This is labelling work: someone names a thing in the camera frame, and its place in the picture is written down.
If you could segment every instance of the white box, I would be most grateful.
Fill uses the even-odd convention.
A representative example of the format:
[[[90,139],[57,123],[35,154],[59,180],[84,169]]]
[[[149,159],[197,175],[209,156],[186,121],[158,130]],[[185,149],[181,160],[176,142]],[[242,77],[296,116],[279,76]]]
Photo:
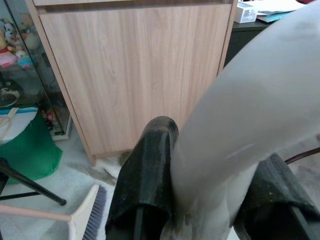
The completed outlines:
[[[257,18],[257,9],[247,2],[238,2],[235,11],[234,21],[239,24],[254,22]]]

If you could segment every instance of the wooden handle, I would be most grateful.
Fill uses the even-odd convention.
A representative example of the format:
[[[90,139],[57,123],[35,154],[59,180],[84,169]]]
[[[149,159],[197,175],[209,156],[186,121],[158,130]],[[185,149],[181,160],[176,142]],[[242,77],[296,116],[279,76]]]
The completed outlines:
[[[16,215],[21,217],[33,217],[38,219],[49,219],[63,222],[70,222],[72,217],[64,214],[38,211],[29,208],[7,206],[0,204],[0,214]]]

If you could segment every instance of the glass display cabinet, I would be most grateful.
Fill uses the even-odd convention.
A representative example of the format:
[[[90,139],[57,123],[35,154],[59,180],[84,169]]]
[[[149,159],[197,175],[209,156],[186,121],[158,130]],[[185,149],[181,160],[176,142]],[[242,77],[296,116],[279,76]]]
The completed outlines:
[[[0,110],[36,105],[54,140],[72,120],[24,0],[0,0]]]

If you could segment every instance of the floor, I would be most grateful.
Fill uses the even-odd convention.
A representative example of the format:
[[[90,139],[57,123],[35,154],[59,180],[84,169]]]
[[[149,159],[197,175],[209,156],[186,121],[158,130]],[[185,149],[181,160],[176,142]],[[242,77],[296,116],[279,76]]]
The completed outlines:
[[[81,204],[90,187],[98,183],[105,187],[106,205],[103,213],[103,224],[99,229],[98,240],[105,240],[104,225],[107,221],[115,181],[112,177],[92,170],[86,157],[83,145],[75,128],[72,129],[71,138],[57,141],[56,144],[63,150],[60,166],[51,176],[37,182],[57,195],[67,200],[66,206],[60,206],[43,196],[32,196],[14,200],[2,201],[16,207],[34,208],[37,210],[55,213],[72,213]],[[319,146],[319,141],[311,137],[302,143],[283,149],[279,155],[287,159]],[[290,165],[291,170],[299,179],[301,185],[310,195],[311,199],[320,209],[320,154]],[[2,195],[27,192],[28,189],[21,184],[8,185]],[[67,240],[68,227],[63,222],[34,219],[29,217],[0,215],[0,228],[4,240]],[[228,240],[238,240],[232,230]]]

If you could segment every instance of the broom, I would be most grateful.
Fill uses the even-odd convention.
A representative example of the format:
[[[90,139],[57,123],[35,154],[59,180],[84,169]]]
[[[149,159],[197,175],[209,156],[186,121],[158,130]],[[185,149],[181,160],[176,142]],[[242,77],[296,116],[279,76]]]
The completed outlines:
[[[106,190],[95,184],[80,207],[71,215],[0,204],[0,214],[63,221],[68,223],[69,240],[95,240],[106,204]]]

